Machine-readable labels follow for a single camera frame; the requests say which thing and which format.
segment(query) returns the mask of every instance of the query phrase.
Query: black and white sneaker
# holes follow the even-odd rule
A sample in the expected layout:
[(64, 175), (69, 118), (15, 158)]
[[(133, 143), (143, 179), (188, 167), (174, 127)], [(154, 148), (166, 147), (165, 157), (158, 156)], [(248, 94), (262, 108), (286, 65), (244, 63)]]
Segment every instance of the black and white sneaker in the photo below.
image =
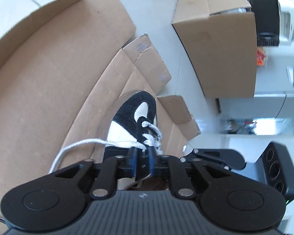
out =
[(119, 97), (106, 112), (97, 135), (98, 139), (82, 140), (61, 149), (49, 173), (58, 169), (65, 153), (85, 143), (101, 144), (96, 144), (92, 156), (100, 162), (110, 156), (126, 155), (130, 147), (145, 151), (148, 146), (154, 146), (158, 155), (163, 154), (162, 134), (157, 128), (156, 101), (146, 91), (130, 91)]

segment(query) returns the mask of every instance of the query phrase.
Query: shoe sole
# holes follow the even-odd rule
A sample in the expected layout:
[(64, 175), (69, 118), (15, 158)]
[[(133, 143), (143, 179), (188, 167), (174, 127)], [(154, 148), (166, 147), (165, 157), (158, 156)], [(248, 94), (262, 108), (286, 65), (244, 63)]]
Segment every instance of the shoe sole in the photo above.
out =
[[(133, 95), (141, 92), (142, 90), (132, 90), (127, 92), (126, 94), (120, 96), (107, 110), (104, 117), (100, 122), (100, 126), (97, 130), (96, 137), (99, 139), (106, 140), (109, 132), (109, 128), (112, 122), (113, 117), (121, 108), (121, 106)], [(96, 163), (101, 163), (103, 160), (103, 155), (105, 151), (105, 145), (103, 144), (95, 144), (94, 151), (92, 153), (92, 159), (95, 160)]]

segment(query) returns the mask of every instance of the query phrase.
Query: floor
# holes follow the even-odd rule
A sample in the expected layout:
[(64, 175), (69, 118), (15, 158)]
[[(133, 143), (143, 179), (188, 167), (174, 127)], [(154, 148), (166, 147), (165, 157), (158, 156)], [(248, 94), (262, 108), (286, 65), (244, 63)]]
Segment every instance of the floor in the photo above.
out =
[[(51, 1), (0, 0), (0, 38), (23, 17)], [(137, 26), (135, 36), (148, 33), (172, 75), (172, 80), (161, 94), (183, 96), (202, 131), (202, 135), (191, 141), (192, 146), (221, 147), (222, 140), (213, 136), (220, 131), (216, 102), (214, 99), (205, 99), (187, 53), (171, 26), (177, 0), (121, 2)]]

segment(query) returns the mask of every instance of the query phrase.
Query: white shoelace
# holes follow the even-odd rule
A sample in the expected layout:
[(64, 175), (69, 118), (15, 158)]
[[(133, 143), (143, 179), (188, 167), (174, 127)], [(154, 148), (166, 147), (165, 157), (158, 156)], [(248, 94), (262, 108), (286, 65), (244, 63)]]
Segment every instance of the white shoelace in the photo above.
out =
[[(160, 150), (161, 143), (159, 142), (159, 140), (162, 139), (162, 134), (161, 134), (160, 130), (158, 129), (158, 127), (147, 122), (147, 121), (142, 122), (142, 127), (144, 127), (144, 128), (149, 127), (157, 134), (157, 139), (155, 139), (152, 135), (144, 133), (143, 136), (146, 138), (146, 140), (144, 141), (144, 144), (147, 146), (151, 146), (151, 147), (154, 146), (157, 155), (162, 155), (163, 151)], [(136, 148), (139, 148), (143, 151), (146, 150), (146, 146), (144, 144), (141, 144), (139, 142), (134, 142), (134, 141), (112, 142), (112, 141), (101, 140), (101, 139), (85, 139), (85, 140), (75, 142), (71, 145), (68, 145), (68, 146), (62, 148), (59, 151), (59, 153), (57, 154), (57, 156), (55, 157), (55, 159), (51, 165), (51, 168), (49, 170), (49, 174), (52, 172), (55, 172), (59, 168), (61, 161), (63, 160), (63, 157), (72, 148), (83, 145), (83, 144), (87, 144), (87, 143), (99, 143), (99, 144), (104, 144), (107, 147), (120, 147), (120, 148), (136, 147)]]

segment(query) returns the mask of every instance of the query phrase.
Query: cardboard box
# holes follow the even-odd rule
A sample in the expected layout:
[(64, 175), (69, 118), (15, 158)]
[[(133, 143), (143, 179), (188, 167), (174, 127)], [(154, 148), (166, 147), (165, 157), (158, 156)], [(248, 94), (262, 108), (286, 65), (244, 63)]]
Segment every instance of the cardboard box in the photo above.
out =
[[(109, 106), (132, 90), (154, 97), (171, 79), (160, 55), (119, 0), (57, 0), (0, 40), (0, 200), (11, 188), (46, 175), (58, 151), (96, 138)], [(200, 132), (181, 96), (159, 96), (162, 150), (183, 156)], [(101, 161), (97, 146), (64, 157)]]
[(174, 26), (206, 97), (253, 97), (256, 25), (247, 0), (178, 0)]

